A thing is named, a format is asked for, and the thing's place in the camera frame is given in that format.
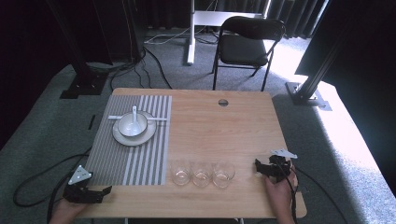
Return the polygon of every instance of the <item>black chair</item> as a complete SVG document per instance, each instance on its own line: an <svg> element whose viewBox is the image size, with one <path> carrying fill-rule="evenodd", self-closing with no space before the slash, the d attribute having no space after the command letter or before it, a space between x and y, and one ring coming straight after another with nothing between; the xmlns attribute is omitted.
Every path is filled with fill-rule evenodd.
<svg viewBox="0 0 396 224"><path fill-rule="evenodd" d="M254 77L262 66L268 64L262 83L262 91L264 91L274 56L274 47L285 32L286 28L282 21L240 16L227 19L220 28L219 43L213 62L212 73L215 74L213 90L216 89L219 67L255 69L251 75ZM268 50L265 49L263 40L270 40L271 47ZM219 60L230 65L220 65Z"/></svg>

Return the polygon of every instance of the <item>white desk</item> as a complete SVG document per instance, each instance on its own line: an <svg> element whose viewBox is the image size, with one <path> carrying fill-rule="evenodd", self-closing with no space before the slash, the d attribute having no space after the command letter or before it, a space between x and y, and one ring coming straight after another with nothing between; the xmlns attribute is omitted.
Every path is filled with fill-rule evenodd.
<svg viewBox="0 0 396 224"><path fill-rule="evenodd" d="M221 11L195 11L194 0L191 0L191 36L189 45L189 57L187 64L194 63L195 52L195 25L221 26L228 18L233 16L244 16L250 18L263 18L268 6L264 7L263 13L221 12Z"/></svg>

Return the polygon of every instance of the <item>desk leg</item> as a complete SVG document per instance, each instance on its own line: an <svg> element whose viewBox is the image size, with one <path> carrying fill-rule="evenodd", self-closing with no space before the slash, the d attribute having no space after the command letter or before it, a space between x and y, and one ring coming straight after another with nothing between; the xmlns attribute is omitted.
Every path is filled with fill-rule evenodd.
<svg viewBox="0 0 396 224"><path fill-rule="evenodd" d="M194 0L191 0L191 25L190 25L190 44L189 44L189 56L187 58L187 64L194 63L194 53L195 53L195 24L194 24Z"/></svg>

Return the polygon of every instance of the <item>gray carpet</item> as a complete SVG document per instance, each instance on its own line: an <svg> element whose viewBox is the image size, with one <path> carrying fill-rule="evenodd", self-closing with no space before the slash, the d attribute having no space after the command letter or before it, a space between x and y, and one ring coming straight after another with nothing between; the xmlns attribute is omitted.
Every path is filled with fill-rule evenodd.
<svg viewBox="0 0 396 224"><path fill-rule="evenodd" d="M157 31L151 35L180 32ZM201 36L214 41L213 36ZM285 88L288 81L304 81L294 70L309 41L283 39L276 48L272 72L266 91L273 96L276 113L288 150L299 159L295 165L311 175L329 193L348 223L395 223L396 200L380 174L358 129L339 99L336 89L321 83L319 92L329 101L332 111L318 107L294 105ZM166 79L173 89L211 90L214 45L197 42L195 62L186 65L188 40L177 38L161 45L146 47L159 59ZM90 63L107 68L107 65ZM219 72L218 90L259 91L264 70L249 77L249 70L223 68ZM0 151L0 223L45 223L48 200L22 208L12 201L16 187L28 177L57 161L83 153L93 142L111 94L110 78L99 96L79 96L61 100L59 96L75 73L67 66L57 74L30 114ZM167 89L158 64L147 54L135 70L119 71L112 86ZM49 195L60 177L77 159L63 163L21 189L20 203L34 203ZM305 175L298 173L308 210L299 223L344 223L325 191ZM78 219L76 223L91 223ZM96 219L94 223L124 223L123 219ZM249 219L245 223L276 223L272 219Z"/></svg>

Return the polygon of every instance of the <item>wooden table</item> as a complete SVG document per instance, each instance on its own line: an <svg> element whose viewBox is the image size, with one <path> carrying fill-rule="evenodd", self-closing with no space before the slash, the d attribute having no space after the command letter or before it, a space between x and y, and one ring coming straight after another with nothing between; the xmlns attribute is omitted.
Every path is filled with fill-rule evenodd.
<svg viewBox="0 0 396 224"><path fill-rule="evenodd" d="M80 217L274 217L254 160L286 148L271 96L261 91L115 89L117 95L172 95L168 160L231 161L235 178L226 189L213 183L178 186L169 172L161 186L113 186L102 203ZM219 100L227 100L227 106ZM297 217L306 215L297 193Z"/></svg>

